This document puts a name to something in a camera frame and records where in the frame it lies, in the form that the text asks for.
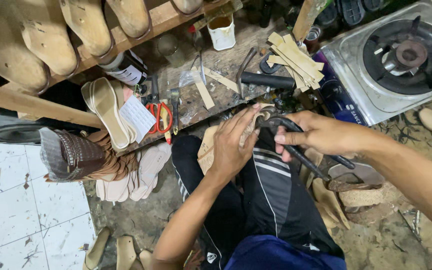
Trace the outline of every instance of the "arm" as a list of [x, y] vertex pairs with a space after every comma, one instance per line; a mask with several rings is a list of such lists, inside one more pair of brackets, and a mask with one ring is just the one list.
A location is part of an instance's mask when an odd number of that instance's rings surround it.
[[281, 144], [313, 147], [322, 154], [356, 153], [397, 187], [432, 221], [432, 161], [393, 139], [367, 127], [342, 122], [308, 111], [287, 116], [305, 132], [285, 132], [282, 127], [276, 152], [291, 159]]
[[153, 269], [182, 269], [199, 230], [219, 192], [243, 168], [252, 156], [258, 138], [254, 131], [243, 147], [240, 137], [254, 115], [256, 107], [244, 109], [232, 119], [223, 121], [214, 134], [214, 161], [198, 187], [163, 230], [153, 253]]

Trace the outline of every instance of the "white tile floor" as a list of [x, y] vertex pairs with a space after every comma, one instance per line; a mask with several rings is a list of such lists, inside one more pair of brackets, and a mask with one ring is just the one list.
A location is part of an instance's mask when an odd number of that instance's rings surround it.
[[39, 150], [0, 144], [0, 269], [80, 270], [95, 237], [85, 190], [45, 182]]

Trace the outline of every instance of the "white plastic container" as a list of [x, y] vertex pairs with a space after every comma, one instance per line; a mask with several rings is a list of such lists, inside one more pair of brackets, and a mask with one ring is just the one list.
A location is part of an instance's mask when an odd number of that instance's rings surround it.
[[208, 24], [208, 30], [216, 51], [230, 49], [236, 44], [233, 14], [214, 19]]

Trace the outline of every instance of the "pliers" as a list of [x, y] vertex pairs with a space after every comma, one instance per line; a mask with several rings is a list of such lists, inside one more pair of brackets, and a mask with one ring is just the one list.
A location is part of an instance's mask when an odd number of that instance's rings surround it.
[[[275, 113], [273, 110], [267, 110], [270, 113], [270, 117], [267, 120], [264, 120], [263, 116], [258, 116], [256, 118], [255, 127], [268, 127], [271, 128], [273, 133], [276, 133], [276, 129], [279, 126], [284, 126], [288, 132], [303, 132], [303, 129], [298, 126], [295, 122], [290, 119], [284, 117], [283, 115]], [[292, 156], [296, 157], [301, 161], [304, 166], [308, 167], [317, 177], [320, 177], [324, 181], [329, 181], [327, 175], [325, 175], [314, 163], [312, 163], [295, 145], [283, 145], [284, 149], [288, 151]], [[349, 159], [342, 156], [330, 156], [333, 160], [338, 163], [343, 164], [348, 169], [354, 169], [355, 165]]]
[[[170, 108], [168, 108], [168, 106], [164, 102], [158, 103], [157, 104], [157, 114], [155, 114], [154, 107], [155, 107], [154, 103], [146, 104], [146, 109], [148, 109], [151, 112], [151, 114], [156, 118], [156, 123], [148, 131], [148, 133], [149, 134], [154, 134], [156, 132], [165, 133], [165, 132], [169, 131], [171, 129], [171, 126], [173, 125], [173, 115], [171, 114]], [[166, 110], [166, 112], [169, 116], [169, 124], [167, 125], [165, 130], [161, 130], [159, 128], [159, 118], [161, 116], [161, 107], [163, 107]]]

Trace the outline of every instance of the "hand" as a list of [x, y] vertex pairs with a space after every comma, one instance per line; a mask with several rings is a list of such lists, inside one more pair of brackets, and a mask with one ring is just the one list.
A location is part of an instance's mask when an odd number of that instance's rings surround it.
[[243, 147], [240, 147], [239, 143], [244, 129], [259, 109], [258, 103], [243, 109], [233, 118], [222, 121], [214, 133], [214, 161], [208, 173], [218, 175], [217, 178], [222, 181], [222, 184], [227, 184], [233, 176], [237, 175], [253, 155], [259, 129], [248, 136]]
[[292, 157], [284, 150], [283, 145], [301, 145], [312, 147], [321, 154], [349, 155], [361, 153], [369, 142], [381, 137], [378, 133], [362, 125], [339, 121], [333, 118], [302, 111], [286, 115], [304, 132], [286, 132], [283, 126], [278, 127], [276, 153], [282, 153], [282, 160], [289, 162]]

